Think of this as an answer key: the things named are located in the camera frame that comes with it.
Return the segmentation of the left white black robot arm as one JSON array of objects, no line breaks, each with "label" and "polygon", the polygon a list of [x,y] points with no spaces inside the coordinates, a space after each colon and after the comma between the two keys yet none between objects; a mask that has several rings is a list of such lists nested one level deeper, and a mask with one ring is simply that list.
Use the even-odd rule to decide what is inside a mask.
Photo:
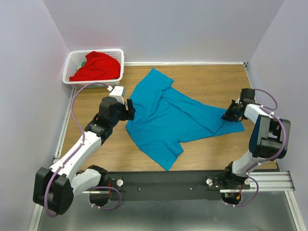
[{"label": "left white black robot arm", "polygon": [[82,130],[76,144],[55,164],[36,172],[33,202],[54,218],[64,214],[73,199],[88,189],[112,190],[107,186],[105,169],[91,166],[82,173],[78,170],[110,137],[119,121],[133,120],[134,115],[132,99],[121,103],[115,97],[104,97],[98,113]]}]

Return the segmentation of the blue t shirt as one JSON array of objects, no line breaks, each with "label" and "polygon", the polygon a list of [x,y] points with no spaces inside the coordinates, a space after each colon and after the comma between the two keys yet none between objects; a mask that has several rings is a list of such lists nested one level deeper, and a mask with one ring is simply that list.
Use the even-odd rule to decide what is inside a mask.
[{"label": "blue t shirt", "polygon": [[126,125],[137,147],[166,171],[183,152],[181,143],[244,131],[241,122],[221,118],[226,109],[189,98],[173,82],[153,68],[130,97],[135,118]]}]

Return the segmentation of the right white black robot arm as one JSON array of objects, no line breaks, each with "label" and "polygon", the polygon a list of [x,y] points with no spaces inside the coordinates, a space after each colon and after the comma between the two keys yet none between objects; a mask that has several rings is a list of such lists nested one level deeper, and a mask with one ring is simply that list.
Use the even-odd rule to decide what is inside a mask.
[{"label": "right white black robot arm", "polygon": [[239,118],[251,120],[254,128],[248,151],[224,169],[221,183],[228,189],[243,185],[249,174],[263,163],[284,158],[290,136],[291,122],[270,113],[262,105],[233,100],[222,119],[235,122]]}]

